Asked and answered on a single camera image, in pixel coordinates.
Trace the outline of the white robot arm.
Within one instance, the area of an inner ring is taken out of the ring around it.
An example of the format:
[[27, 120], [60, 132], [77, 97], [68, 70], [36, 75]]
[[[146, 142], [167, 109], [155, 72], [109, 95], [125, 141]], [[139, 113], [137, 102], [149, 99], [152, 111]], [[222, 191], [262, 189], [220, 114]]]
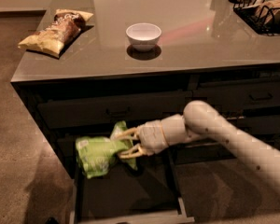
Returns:
[[181, 115], [146, 122], [114, 138], [137, 142], [120, 152], [122, 159], [159, 154], [168, 147], [205, 138], [215, 140], [280, 195], [280, 150], [236, 128], [204, 101], [192, 101]]

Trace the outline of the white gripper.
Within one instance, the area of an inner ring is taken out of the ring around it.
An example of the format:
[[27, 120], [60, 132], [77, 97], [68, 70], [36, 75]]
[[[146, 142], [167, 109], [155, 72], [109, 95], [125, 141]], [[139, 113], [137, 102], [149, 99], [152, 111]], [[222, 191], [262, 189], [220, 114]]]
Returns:
[[116, 130], [111, 138], [113, 140], [138, 140], [140, 144], [118, 153], [122, 160], [135, 159], [161, 153], [168, 148], [164, 132], [159, 120], [149, 121], [138, 128]]

